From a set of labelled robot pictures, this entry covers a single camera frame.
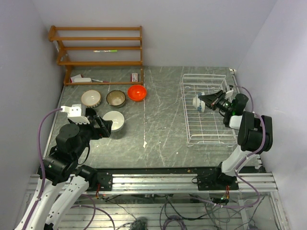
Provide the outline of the white wire dish rack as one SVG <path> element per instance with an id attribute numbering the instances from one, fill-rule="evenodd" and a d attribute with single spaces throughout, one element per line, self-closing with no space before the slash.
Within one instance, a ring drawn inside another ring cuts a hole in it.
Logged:
<path id="1" fill-rule="evenodd" d="M 237 131 L 226 128 L 219 110 L 205 107 L 199 113 L 192 105 L 193 98 L 199 92 L 205 95 L 225 91 L 226 85 L 233 85 L 234 80 L 220 74 L 184 74 L 181 78 L 181 93 L 187 130 L 188 146 L 216 145 L 233 147 L 237 142 Z"/>

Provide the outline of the plain white bowl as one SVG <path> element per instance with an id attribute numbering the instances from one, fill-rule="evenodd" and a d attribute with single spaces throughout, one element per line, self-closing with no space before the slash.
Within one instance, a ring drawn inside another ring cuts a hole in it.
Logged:
<path id="1" fill-rule="evenodd" d="M 113 122 L 112 126 L 111 126 L 112 132 L 120 131 L 123 128 L 124 122 L 125 122 L 125 118 L 124 118 L 123 114 L 121 112 L 118 112 L 118 111 L 107 112 L 103 116 L 103 119 Z"/>

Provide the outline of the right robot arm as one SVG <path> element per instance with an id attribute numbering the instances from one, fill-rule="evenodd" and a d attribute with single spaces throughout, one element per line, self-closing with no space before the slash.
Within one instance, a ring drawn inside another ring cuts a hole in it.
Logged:
<path id="1" fill-rule="evenodd" d="M 209 95 L 198 95 L 211 110 L 224 113 L 223 124 L 238 130 L 237 147 L 232 154 L 206 175 L 197 175 L 192 182 L 199 190 L 238 189 L 236 181 L 239 171 L 253 157 L 268 152 L 273 143 L 272 118 L 248 112 L 245 107 L 249 98 L 238 93 L 232 101 L 226 99 L 226 92 L 220 90 Z"/>

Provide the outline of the brown ceramic bowl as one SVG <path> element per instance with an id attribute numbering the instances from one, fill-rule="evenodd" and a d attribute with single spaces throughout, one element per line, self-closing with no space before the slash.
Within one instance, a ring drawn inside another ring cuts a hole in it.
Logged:
<path id="1" fill-rule="evenodd" d="M 123 91 L 113 90 L 106 96 L 107 103 L 114 108 L 121 108 L 126 103 L 126 95 Z"/>

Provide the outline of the blue white porcelain bowl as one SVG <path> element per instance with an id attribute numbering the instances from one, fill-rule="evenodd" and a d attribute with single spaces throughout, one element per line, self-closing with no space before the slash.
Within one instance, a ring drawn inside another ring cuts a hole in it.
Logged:
<path id="1" fill-rule="evenodd" d="M 206 107 L 205 102 L 199 99 L 199 96 L 203 96 L 203 95 L 205 95 L 205 92 L 197 93 L 197 95 L 193 98 L 193 101 L 192 101 L 192 105 L 195 107 L 195 109 L 199 113 L 204 113 L 205 107 Z"/>

